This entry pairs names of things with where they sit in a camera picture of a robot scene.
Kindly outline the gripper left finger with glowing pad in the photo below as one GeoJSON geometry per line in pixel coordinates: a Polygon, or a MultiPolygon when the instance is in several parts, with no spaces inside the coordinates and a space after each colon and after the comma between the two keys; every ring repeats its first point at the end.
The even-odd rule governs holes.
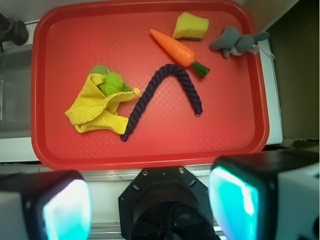
{"type": "Polygon", "coordinates": [[[93,203],[76,170],[0,175],[2,240],[87,240],[93,203]]]}

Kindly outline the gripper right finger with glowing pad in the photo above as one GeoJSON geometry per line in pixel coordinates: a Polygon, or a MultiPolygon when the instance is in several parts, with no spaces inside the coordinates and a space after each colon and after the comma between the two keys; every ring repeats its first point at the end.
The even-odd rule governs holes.
{"type": "Polygon", "coordinates": [[[218,157],[208,180],[213,216],[229,240],[317,240],[320,156],[287,149],[218,157]]]}

